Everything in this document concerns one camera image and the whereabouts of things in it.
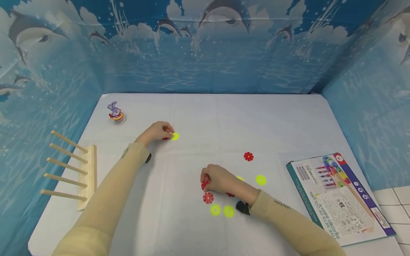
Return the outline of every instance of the bunny ears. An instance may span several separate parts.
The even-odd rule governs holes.
[[[113,102],[111,102],[111,104],[108,104],[107,108],[110,109],[110,110],[113,110],[114,107],[115,107],[115,104],[117,104],[117,102],[113,101]]]

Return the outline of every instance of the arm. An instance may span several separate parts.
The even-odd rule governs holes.
[[[218,165],[202,170],[201,181],[211,181],[204,191],[231,193],[247,202],[250,214],[270,223],[302,256],[345,256],[339,243],[311,220],[266,192],[237,179]]]
[[[124,150],[88,202],[73,228],[61,239],[53,256],[106,256],[146,149],[154,139],[171,138],[173,128],[164,122],[151,125]]]

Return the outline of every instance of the wrist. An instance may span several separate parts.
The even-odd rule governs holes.
[[[234,194],[240,200],[248,203],[249,206],[252,206],[255,203],[256,198],[259,195],[258,189],[241,180],[238,180],[235,183],[233,190],[234,191],[232,192],[232,194]]]
[[[147,134],[142,133],[136,140],[134,141],[135,143],[140,143],[144,145],[145,147],[148,147],[149,144],[151,143],[151,139]]]

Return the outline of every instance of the black wristband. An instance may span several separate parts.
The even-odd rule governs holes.
[[[152,157],[152,155],[150,153],[150,155],[148,156],[147,161],[145,161],[145,163],[148,163],[151,160],[151,157]]]
[[[238,211],[240,211],[241,213],[243,213],[243,214],[251,215],[251,214],[249,213],[249,204],[248,204],[248,203],[244,203],[244,202],[242,202],[242,201],[239,201],[239,202],[236,204],[236,209],[237,209]]]

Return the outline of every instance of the dolphin wallpaper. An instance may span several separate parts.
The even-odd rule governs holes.
[[[323,95],[370,187],[379,190],[410,185],[410,1],[387,3],[373,20],[368,33],[382,38]]]
[[[78,141],[104,93],[323,91],[372,189],[410,184],[409,6],[0,0],[0,255],[30,255],[46,158],[68,161],[48,144],[73,150],[50,131]]]

